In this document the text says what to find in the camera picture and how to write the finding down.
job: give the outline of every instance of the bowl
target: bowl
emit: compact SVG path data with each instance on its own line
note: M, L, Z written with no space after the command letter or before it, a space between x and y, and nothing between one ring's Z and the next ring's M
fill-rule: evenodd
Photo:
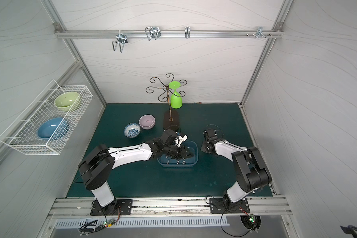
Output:
M77 92L62 93L54 100L54 105L61 111L76 110L80 105L81 97Z
M57 140L62 136L64 136L68 131L69 131L69 123L67 122L67 120L64 120L62 117L56 117L44 122L38 128L37 135L43 140L49 140L49 138L54 133L51 140Z
M140 133L140 126L137 123L130 123L124 128L124 135L129 138L135 138Z
M144 115L139 119L139 125L146 130L151 129L155 125L155 118L152 115Z

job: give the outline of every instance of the wire basket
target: wire basket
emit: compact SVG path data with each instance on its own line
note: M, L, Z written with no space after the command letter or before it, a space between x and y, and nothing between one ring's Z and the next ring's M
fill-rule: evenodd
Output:
M79 96L67 112L54 105L62 93L77 92ZM81 119L91 99L87 86L58 85L52 81L20 116L1 134L0 141L25 155L59 155ZM38 136L41 125L53 118L60 120L49 138Z

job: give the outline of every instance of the wavy line pattern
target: wavy line pattern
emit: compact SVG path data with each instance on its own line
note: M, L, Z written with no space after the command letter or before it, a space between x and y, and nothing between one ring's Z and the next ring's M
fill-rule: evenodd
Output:
M53 31L39 0L0 0L0 134L74 63ZM82 72L68 84L90 87ZM101 109L94 96L77 125L81 128L60 156L25 156L10 150L0 165L0 238L37 236L55 198L67 191Z
M199 30L271 29L282 0L54 0L69 30L137 30L149 25L160 29Z
M69 30L270 29L282 0L251 1L77 1L54 0ZM255 68L265 40L159 39L129 40L122 54L110 40L75 43L109 103L157 103L145 94L148 78L173 72L189 82L184 102L238 102ZM219 90L229 86L229 90Z
M357 1L297 0L284 31L246 114L300 236L343 237L357 226Z
M110 39L75 44L109 103L157 103L149 78L185 79L184 103L239 102L265 41L254 39L139 40L114 52Z

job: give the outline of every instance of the aluminum rail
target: aluminum rail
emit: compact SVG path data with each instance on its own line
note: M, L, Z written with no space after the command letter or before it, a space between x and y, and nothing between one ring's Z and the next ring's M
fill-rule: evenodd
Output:
M121 31L122 34L127 36L127 39L147 39L145 31ZM160 38L185 38L185 30L179 31L160 31ZM57 38L62 39L85 39L85 38L110 38L115 39L119 31L61 31L55 32ZM257 31L196 31L190 30L190 38L255 38L254 34ZM282 31L263 30L262 34L266 38L281 38Z
M205 202L204 197L138 197L118 199L133 199L131 215L127 217L219 216L219 214L210 213L210 205ZM250 212L255 215L292 214L285 196L247 197L247 199ZM90 217L92 201L94 201L94 198L56 199L49 211L48 219Z

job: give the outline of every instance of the aluminum frame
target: aluminum frame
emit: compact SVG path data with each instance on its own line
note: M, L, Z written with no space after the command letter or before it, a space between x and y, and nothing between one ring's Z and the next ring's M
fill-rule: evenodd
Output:
M165 217L165 216L219 216L210 213L210 205L204 197L134 197L131 215L127 217ZM95 198L56 199L49 211L48 219L90 217L91 203ZM292 211L286 197L247 197L250 212L255 215L291 215ZM240 213L224 216L241 216Z
M45 7L49 17L53 21L53 25L55 28L60 28L61 30L65 30L66 26L63 24L63 21L61 17L58 15L57 10L53 3L50 0L40 0L43 6ZM106 100L103 97L102 92L100 91L97 83L95 82L93 76L91 75L90 71L87 68L86 63L81 57L81 54L79 53L77 47L75 46L74 42L71 39L64 39L67 47L69 48L71 54L74 56L74 58L82 64L82 70L83 73L85 74L87 80L89 81L91 87L94 89L95 94L97 94L100 102L104 107L106 107Z
M276 17L276 20L274 22L273 30L278 29L278 28L282 29L284 20L286 19L286 16L288 14L288 11L290 10L292 2L293 2L293 0L284 0L282 6L280 8L279 14ZM243 94L243 97L241 100L241 105L244 105L246 103L246 101L249 97L250 91L251 91L252 87L254 86L254 83L257 80L265 61L267 60L268 54L270 53L270 51L275 43L275 39L276 38L270 38L267 40L267 42L262 50L262 54L259 57L257 66L255 67L254 72L251 76L251 79L248 83L248 86L246 87L246 90Z
M127 36L127 39L145 39L145 31L120 31L122 34ZM160 38L187 38L186 30L178 31L160 31ZM245 30L190 30L190 38L252 38L255 39L254 34L257 31L245 31ZM280 38L283 35L282 31L265 30L262 31L265 38ZM115 39L119 34L119 31L61 31L55 32L57 38L61 39L94 39L94 38L111 38Z

